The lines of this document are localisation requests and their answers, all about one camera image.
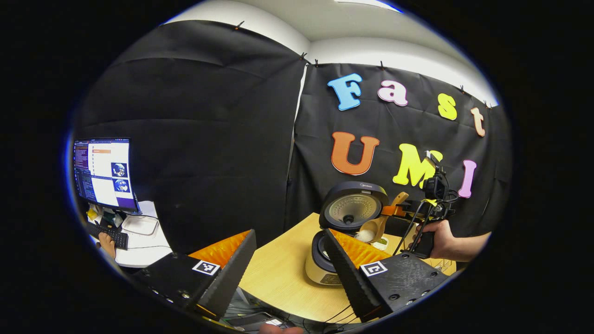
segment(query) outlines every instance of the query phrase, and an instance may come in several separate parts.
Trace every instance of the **white ceiling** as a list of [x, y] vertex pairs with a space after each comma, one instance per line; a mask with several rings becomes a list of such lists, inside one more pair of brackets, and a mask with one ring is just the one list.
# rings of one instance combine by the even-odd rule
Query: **white ceiling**
[[341, 37], [380, 37], [422, 45], [471, 63], [451, 44], [406, 14], [334, 0], [234, 0], [287, 22], [311, 42]]

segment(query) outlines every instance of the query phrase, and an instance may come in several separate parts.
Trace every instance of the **black backdrop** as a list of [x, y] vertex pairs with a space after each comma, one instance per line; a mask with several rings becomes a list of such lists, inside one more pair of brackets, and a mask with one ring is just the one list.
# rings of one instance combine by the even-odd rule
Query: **black backdrop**
[[249, 228], [282, 233], [291, 131], [306, 62], [210, 21], [157, 27], [107, 68], [75, 111], [75, 138], [131, 138], [138, 200], [175, 251]]
[[[351, 73], [362, 77], [358, 83], [361, 101], [345, 111], [338, 109], [339, 100], [334, 88], [327, 85]], [[398, 106], [378, 97], [383, 80], [394, 80], [406, 87], [406, 106]], [[438, 113], [440, 93], [456, 101], [457, 118], [449, 120]], [[484, 137], [477, 135], [472, 108], [483, 115]], [[335, 131], [351, 133], [355, 141], [350, 145], [348, 161], [361, 160], [362, 136], [379, 139], [369, 170], [362, 175], [339, 172], [331, 162]], [[382, 186], [390, 201], [401, 191], [413, 200], [421, 200], [424, 192], [419, 184], [396, 184], [403, 143], [414, 145], [422, 159], [424, 151], [443, 154], [440, 164], [454, 190], [460, 189], [464, 176], [463, 161], [476, 162], [472, 195], [460, 198], [456, 214], [450, 219], [456, 237], [469, 237], [492, 231], [501, 217], [511, 182], [511, 128], [501, 107], [487, 108], [483, 102], [451, 84], [393, 68], [357, 64], [321, 64], [308, 66], [305, 86], [295, 122], [295, 148], [292, 154], [285, 212], [286, 228], [294, 226], [311, 212], [320, 211], [328, 190], [342, 181], [364, 181]]]

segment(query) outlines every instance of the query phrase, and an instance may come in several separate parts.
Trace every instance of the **human hand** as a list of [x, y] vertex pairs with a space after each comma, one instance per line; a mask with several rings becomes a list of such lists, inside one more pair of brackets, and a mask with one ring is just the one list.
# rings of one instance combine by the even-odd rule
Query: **human hand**
[[258, 334], [303, 334], [303, 328], [290, 327], [281, 329], [273, 324], [264, 323], [260, 326]]
[[99, 244], [115, 260], [115, 241], [111, 239], [109, 234], [99, 233]]
[[433, 237], [433, 249], [429, 255], [433, 259], [449, 259], [450, 253], [456, 243], [456, 238], [452, 235], [450, 230], [450, 222], [448, 220], [441, 220], [439, 222], [429, 223], [423, 228], [423, 232], [435, 232]]

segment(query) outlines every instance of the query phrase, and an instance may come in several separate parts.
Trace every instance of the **keyboard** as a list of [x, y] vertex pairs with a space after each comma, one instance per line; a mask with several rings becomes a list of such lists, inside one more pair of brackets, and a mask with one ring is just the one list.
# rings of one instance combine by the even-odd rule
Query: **keyboard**
[[109, 234], [110, 237], [115, 241], [115, 247], [121, 248], [123, 250], [128, 249], [128, 234], [116, 232], [109, 228], [105, 228], [93, 223], [87, 222], [87, 232], [95, 237], [95, 239], [99, 239], [99, 234], [101, 232], [105, 232]]

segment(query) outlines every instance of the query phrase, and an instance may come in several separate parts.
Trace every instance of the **foam letter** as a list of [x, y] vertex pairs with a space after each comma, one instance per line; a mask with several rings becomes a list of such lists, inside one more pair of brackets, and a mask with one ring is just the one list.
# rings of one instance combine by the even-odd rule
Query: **foam letter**
[[384, 87], [377, 91], [377, 95], [380, 99], [394, 102], [401, 107], [408, 104], [408, 101], [406, 100], [406, 87], [403, 84], [392, 80], [384, 80], [381, 82], [381, 85]]
[[464, 181], [462, 181], [462, 188], [458, 190], [460, 197], [470, 197], [470, 186], [472, 185], [472, 177], [475, 174], [476, 162], [472, 160], [464, 160]]
[[347, 156], [350, 144], [355, 140], [355, 136], [346, 132], [335, 132], [332, 137], [334, 138], [334, 147], [332, 148], [331, 161], [334, 168], [339, 172], [351, 175], [361, 175], [369, 170], [375, 147], [380, 144], [377, 138], [361, 137], [363, 154], [361, 161], [357, 165], [353, 165], [347, 161]]
[[484, 137], [485, 136], [485, 129], [482, 128], [482, 123], [481, 121], [483, 120], [483, 117], [481, 115], [481, 112], [479, 111], [479, 108], [472, 108], [470, 110], [470, 113], [472, 115], [475, 116], [475, 129], [476, 129], [476, 133], [479, 134], [479, 136]]
[[355, 99], [351, 95], [354, 93], [355, 95], [360, 96], [361, 88], [356, 83], [347, 85], [346, 83], [349, 81], [356, 81], [360, 83], [363, 81], [363, 78], [359, 74], [353, 73], [342, 78], [328, 81], [328, 86], [334, 88], [334, 91], [338, 96], [338, 101], [340, 102], [338, 105], [339, 110], [347, 110], [361, 104], [361, 101]]
[[[435, 168], [431, 166], [431, 164], [425, 159], [421, 161], [421, 158], [419, 158], [419, 152], [417, 152], [414, 145], [400, 144], [399, 149], [402, 151], [402, 161], [400, 162], [398, 175], [396, 175], [392, 181], [401, 185], [407, 185], [409, 180], [406, 176], [410, 172], [410, 182], [413, 187], [416, 186], [416, 184], [424, 176], [423, 180], [419, 184], [419, 187], [423, 189], [423, 182], [435, 174]], [[430, 152], [438, 161], [442, 160], [443, 155], [440, 152]]]
[[447, 94], [441, 93], [437, 96], [437, 100], [440, 103], [440, 105], [437, 107], [437, 110], [439, 110], [440, 115], [443, 118], [451, 119], [452, 121], [456, 119], [458, 113], [456, 112], [456, 108], [454, 108], [454, 106], [456, 105], [456, 101], [454, 101], [454, 98]]

